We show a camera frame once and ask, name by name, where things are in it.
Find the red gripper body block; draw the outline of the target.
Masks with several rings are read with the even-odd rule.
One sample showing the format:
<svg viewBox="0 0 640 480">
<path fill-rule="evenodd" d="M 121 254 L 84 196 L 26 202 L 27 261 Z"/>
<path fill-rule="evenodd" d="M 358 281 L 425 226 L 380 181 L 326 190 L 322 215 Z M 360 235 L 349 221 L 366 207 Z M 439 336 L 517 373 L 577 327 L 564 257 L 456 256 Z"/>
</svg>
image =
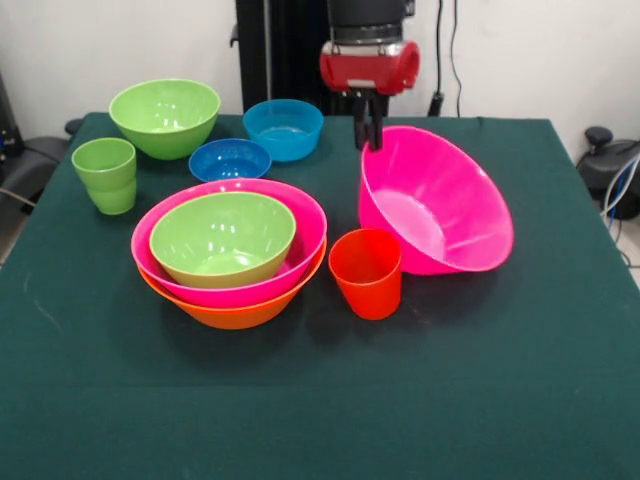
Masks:
<svg viewBox="0 0 640 480">
<path fill-rule="evenodd" d="M 395 96 L 414 87 L 420 50 L 413 41 L 374 45 L 328 41 L 321 49 L 319 66 L 324 83 L 335 92 L 369 89 Z"/>
</svg>

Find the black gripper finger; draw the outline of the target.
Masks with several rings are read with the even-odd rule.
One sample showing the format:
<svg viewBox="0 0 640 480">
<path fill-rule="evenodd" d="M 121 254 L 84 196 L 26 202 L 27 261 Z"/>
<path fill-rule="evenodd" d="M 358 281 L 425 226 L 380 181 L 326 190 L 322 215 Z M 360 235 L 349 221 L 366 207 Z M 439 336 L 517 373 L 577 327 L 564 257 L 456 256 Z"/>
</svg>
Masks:
<svg viewBox="0 0 640 480">
<path fill-rule="evenodd" d="M 383 103 L 384 97 L 379 93 L 372 93 L 368 100 L 368 108 L 370 115 L 369 124 L 369 149 L 378 151 L 383 146 L 382 128 L 383 128 Z"/>
<path fill-rule="evenodd" d="M 368 122 L 366 120 L 367 109 L 367 94 L 356 92 L 354 97 L 354 139 L 358 150 L 362 150 L 369 139 Z"/>
</svg>

